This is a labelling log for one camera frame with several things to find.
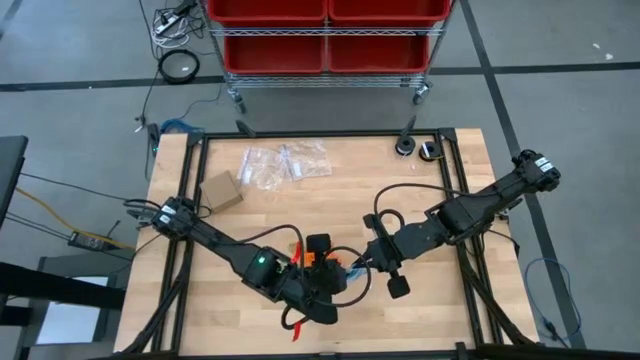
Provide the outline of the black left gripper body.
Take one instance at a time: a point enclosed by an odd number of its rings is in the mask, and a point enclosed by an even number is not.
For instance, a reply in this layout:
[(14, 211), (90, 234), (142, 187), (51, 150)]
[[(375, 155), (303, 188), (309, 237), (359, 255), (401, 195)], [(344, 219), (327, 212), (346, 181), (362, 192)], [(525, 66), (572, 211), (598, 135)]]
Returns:
[(309, 280), (307, 269), (293, 264), (285, 269), (285, 303), (293, 308), (314, 307), (318, 291)]

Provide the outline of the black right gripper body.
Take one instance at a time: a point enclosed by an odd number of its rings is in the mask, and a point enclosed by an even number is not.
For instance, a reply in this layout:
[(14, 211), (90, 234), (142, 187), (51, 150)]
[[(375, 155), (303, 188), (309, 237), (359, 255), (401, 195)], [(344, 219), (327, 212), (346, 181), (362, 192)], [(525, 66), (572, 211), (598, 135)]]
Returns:
[(401, 263), (403, 261), (403, 258), (401, 256), (396, 244), (395, 244), (393, 235), (389, 236), (389, 250), (390, 250), (390, 255), (389, 255), (388, 263), (387, 264), (375, 264), (375, 265), (381, 266), (384, 269), (391, 270), (392, 268), (396, 268), (398, 270), (401, 267)]

